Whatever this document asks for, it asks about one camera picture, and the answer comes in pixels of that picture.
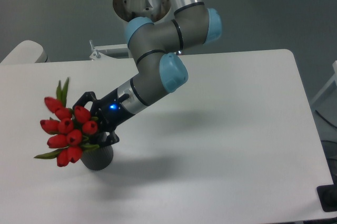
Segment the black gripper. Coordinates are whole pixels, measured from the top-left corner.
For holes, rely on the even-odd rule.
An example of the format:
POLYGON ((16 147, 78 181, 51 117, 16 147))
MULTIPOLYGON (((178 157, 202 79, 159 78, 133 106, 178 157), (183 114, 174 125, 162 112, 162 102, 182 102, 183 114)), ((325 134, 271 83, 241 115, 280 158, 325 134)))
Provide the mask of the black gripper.
POLYGON ((93 116, 98 118, 98 128, 102 132, 92 137, 92 144, 107 147, 120 141, 114 130, 134 116, 122 105, 122 102, 129 98, 130 94, 122 94, 119 97, 117 89, 101 99, 97 99, 93 91, 86 91, 73 105, 72 109, 75 110, 77 106, 85 107, 87 103, 92 103, 90 111, 93 111, 93 116))

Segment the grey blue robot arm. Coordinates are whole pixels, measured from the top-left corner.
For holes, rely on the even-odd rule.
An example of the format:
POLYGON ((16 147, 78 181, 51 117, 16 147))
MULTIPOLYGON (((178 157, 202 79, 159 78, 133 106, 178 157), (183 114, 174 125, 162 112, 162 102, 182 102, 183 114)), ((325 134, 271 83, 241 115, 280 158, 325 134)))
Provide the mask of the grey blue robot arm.
POLYGON ((125 28, 128 49, 138 73, 101 99, 86 92, 77 101, 92 102, 91 115, 98 118, 98 132, 90 144, 106 147, 119 141, 115 129, 137 113, 177 90, 188 74, 177 52, 217 40, 221 18, 202 0, 169 0, 174 18, 159 24, 137 14, 125 28))

